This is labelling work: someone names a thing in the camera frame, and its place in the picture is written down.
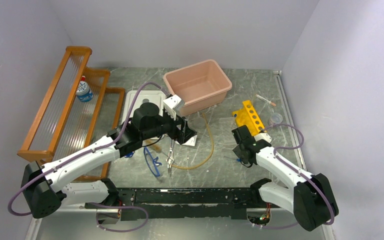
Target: wooden rack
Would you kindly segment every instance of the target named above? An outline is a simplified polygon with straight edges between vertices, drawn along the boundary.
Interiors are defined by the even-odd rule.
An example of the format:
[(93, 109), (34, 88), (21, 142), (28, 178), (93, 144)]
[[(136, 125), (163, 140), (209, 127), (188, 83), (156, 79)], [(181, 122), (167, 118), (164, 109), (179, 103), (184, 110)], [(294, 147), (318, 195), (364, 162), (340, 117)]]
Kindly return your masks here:
[[(92, 50), (86, 46), (68, 46), (65, 49), (18, 156), (29, 162), (44, 164), (51, 162), (54, 157), (60, 159), (87, 147), (93, 138), (106, 94), (119, 94), (111, 127), (118, 125), (125, 89), (107, 87), (110, 71), (86, 66), (91, 54)], [(89, 103), (80, 103), (76, 99), (77, 86), (83, 75), (94, 93), (94, 99)], [(93, 111), (88, 112), (88, 108), (93, 108)], [(82, 127), (87, 129), (85, 134), (80, 129)], [(105, 163), (99, 176), (83, 175), (77, 180), (97, 181), (106, 178), (108, 171), (109, 163)]]

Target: gray marble surface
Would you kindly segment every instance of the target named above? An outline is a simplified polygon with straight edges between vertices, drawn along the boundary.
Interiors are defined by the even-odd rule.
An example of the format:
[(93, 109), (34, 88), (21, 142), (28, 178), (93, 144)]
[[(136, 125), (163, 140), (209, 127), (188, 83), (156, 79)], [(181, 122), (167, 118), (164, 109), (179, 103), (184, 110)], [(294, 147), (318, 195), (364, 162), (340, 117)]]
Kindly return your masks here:
[[(269, 226), (280, 227), (296, 222), (285, 210), (272, 209)], [(106, 227), (131, 229), (141, 224), (122, 221)], [(306, 231), (300, 226), (282, 230), (252, 227), (247, 220), (229, 217), (150, 219), (142, 228), (125, 233), (107, 232), (95, 227), (94, 213), (55, 212), (42, 218), (37, 240), (324, 240), (323, 228)]]
[[(136, 90), (141, 84), (147, 81), (155, 82), (167, 87), (163, 81), (163, 75), (175, 68), (133, 68), (119, 67), (110, 68), (111, 75), (108, 86), (123, 87), (126, 93)], [(200, 111), (205, 113), (208, 119), (209, 128), (214, 136), (214, 153), (207, 163), (193, 170), (182, 170), (173, 168), (168, 172), (166, 156), (163, 153), (151, 153), (159, 157), (163, 163), (158, 167), (160, 177), (151, 174), (144, 158), (143, 149), (135, 152), (132, 158), (120, 158), (111, 162), (108, 177), (117, 187), (132, 188), (190, 188), (190, 187), (249, 187), (252, 183), (262, 178), (270, 178), (276, 181), (267, 170), (259, 166), (246, 168), (236, 161), (232, 152), (235, 140), (231, 130), (236, 128), (232, 111), (243, 107), (242, 101), (251, 100), (255, 110), (263, 124), (268, 126), (268, 121), (273, 113), (279, 113), (286, 119), (281, 101), (281, 93), (276, 83), (273, 72), (270, 70), (252, 69), (224, 69), (224, 72), (232, 82), (232, 89), (227, 93), (226, 98), (220, 104)], [(155, 90), (148, 86), (146, 90)], [(276, 107), (258, 99), (259, 94), (274, 103)], [(97, 125), (95, 127), (96, 138), (102, 136), (109, 130), (114, 119), (114, 108), (117, 105), (117, 97), (104, 100)], [(174, 161), (180, 166), (193, 166), (204, 160), (211, 151), (211, 141), (206, 130), (203, 119), (196, 113), (187, 116), (189, 124), (198, 132), (197, 144), (195, 147), (180, 146), (174, 147)], [(292, 146), (292, 137), (286, 127), (277, 127), (268, 131), (273, 138), (273, 146)], [(162, 151), (169, 152), (170, 140), (163, 138), (158, 143)], [(292, 163), (298, 165), (296, 154), (292, 150), (280, 151)]]

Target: white tray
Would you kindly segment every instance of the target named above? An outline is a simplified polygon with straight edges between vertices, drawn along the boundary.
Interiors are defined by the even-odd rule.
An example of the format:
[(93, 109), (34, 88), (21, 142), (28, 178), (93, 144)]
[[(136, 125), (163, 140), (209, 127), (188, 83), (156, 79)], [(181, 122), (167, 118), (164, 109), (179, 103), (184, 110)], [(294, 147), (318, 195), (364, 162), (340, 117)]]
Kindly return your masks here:
[[(123, 116), (121, 118), (121, 122), (124, 122), (126, 120), (127, 112), (132, 105), (133, 97), (136, 94), (136, 90), (129, 91), (126, 94), (125, 103), (124, 103), (124, 109), (123, 109)], [(166, 95), (160, 91), (160, 90), (142, 90), (139, 93), (139, 96), (137, 96), (137, 100), (134, 103), (133, 110), (131, 111), (130, 117), (133, 117), (133, 112), (138, 109), (142, 103), (150, 102), (159, 107), (159, 115), (163, 115), (163, 109), (164, 104), (163, 100), (166, 99)]]

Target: pink plastic tub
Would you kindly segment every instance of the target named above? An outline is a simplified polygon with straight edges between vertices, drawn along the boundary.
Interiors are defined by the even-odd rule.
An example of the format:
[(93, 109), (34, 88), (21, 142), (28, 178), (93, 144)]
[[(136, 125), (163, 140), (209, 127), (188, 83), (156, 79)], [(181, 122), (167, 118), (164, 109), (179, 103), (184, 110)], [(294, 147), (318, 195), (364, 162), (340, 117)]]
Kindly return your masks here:
[(232, 82), (212, 59), (167, 72), (164, 82), (171, 94), (184, 101), (182, 116), (223, 102), (232, 89)]

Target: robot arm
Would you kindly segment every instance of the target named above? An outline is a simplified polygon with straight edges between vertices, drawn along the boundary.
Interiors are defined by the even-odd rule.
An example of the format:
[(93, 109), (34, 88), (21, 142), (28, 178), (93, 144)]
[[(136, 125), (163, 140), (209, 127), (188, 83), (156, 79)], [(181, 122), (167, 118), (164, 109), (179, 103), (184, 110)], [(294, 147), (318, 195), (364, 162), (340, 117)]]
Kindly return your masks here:
[[(118, 190), (109, 179), (102, 179), (90, 183), (71, 183), (79, 176), (94, 168), (119, 159), (142, 147), (146, 139), (167, 134), (171, 139), (180, 144), (187, 142), (197, 133), (188, 127), (184, 117), (176, 114), (183, 105), (177, 96), (171, 96), (164, 100), (163, 116), (159, 115), (159, 108), (151, 103), (143, 103), (136, 109), (123, 135), (119, 140), (105, 148), (95, 150), (98, 146), (112, 143), (120, 134), (122, 126), (108, 132), (106, 136), (85, 147), (78, 152), (53, 162), (46, 163), (42, 167), (37, 162), (31, 162), (24, 169), (21, 186), (41, 173), (54, 169), (55, 171), (42, 177), (29, 186), (24, 192), (24, 197), (34, 218), (46, 217), (55, 212), (60, 206), (103, 203), (113, 206), (118, 200)], [(56, 169), (59, 164), (68, 161), (79, 153), (92, 150), (72, 162)]]
[(238, 127), (232, 133), (238, 144), (233, 152), (244, 164), (256, 164), (267, 169), (286, 186), (280, 186), (267, 178), (257, 181), (251, 187), (258, 190), (262, 201), (273, 203), (292, 213), (307, 231), (326, 223), (331, 218), (329, 209), (321, 195), (302, 176), (304, 175), (322, 190), (334, 215), (338, 215), (338, 206), (326, 176), (321, 173), (313, 175), (295, 166), (279, 153), (275, 156), (274, 148), (270, 144), (271, 138), (268, 138), (266, 133), (262, 132), (253, 137), (246, 126)]

